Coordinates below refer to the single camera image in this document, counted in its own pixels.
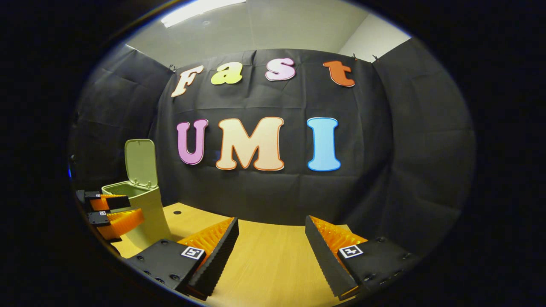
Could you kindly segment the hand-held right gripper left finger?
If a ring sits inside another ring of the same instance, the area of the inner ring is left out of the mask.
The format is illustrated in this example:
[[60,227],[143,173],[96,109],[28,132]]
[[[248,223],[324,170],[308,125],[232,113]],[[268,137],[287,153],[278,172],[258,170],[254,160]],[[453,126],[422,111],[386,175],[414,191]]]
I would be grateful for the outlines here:
[[127,263],[172,290],[206,301],[224,272],[238,235],[238,218],[227,218],[178,242],[160,239]]

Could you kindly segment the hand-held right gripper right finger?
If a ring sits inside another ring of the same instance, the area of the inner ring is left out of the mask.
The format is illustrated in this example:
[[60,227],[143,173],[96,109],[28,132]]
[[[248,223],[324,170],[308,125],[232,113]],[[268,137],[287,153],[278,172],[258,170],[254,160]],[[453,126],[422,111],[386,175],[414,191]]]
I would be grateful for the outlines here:
[[370,240],[306,216],[305,234],[333,295],[365,297],[392,284],[422,259],[386,237]]

